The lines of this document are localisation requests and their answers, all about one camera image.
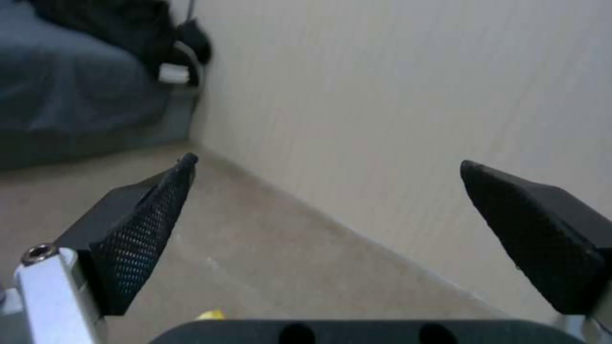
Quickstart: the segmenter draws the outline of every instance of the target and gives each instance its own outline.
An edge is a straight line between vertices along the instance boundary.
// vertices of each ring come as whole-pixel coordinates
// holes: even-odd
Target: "screw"
[[[58,252],[58,248],[53,244],[39,244],[25,251],[21,256],[21,262],[24,266],[29,266],[55,256]]]

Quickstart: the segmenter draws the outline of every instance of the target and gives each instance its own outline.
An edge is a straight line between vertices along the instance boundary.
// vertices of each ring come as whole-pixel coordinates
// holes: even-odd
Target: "hole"
[[[32,258],[37,258],[46,255],[50,250],[51,249],[49,248],[49,246],[40,245],[31,249],[30,252],[28,252],[28,255]]]
[[[420,344],[457,344],[451,331],[440,324],[425,324],[419,331]]]
[[[304,324],[285,327],[278,338],[278,344],[315,344],[315,333]]]

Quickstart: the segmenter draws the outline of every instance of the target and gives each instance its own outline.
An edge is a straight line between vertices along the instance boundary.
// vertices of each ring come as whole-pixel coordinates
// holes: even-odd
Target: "bed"
[[[184,140],[198,90],[0,0],[0,170]]]

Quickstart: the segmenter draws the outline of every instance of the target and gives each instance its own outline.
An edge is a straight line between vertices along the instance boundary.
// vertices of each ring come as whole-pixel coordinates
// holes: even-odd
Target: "yellow object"
[[[204,312],[198,315],[198,317],[195,319],[196,320],[224,320],[225,315],[223,314],[223,312],[221,312],[221,310],[215,309],[215,310],[210,310],[208,312]]]

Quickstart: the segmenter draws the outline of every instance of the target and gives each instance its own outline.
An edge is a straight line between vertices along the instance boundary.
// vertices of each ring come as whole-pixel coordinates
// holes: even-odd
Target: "floor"
[[[153,276],[111,343],[146,342],[219,308],[228,318],[491,318],[501,314],[224,160],[188,144],[0,173],[0,280],[106,191],[200,156]]]

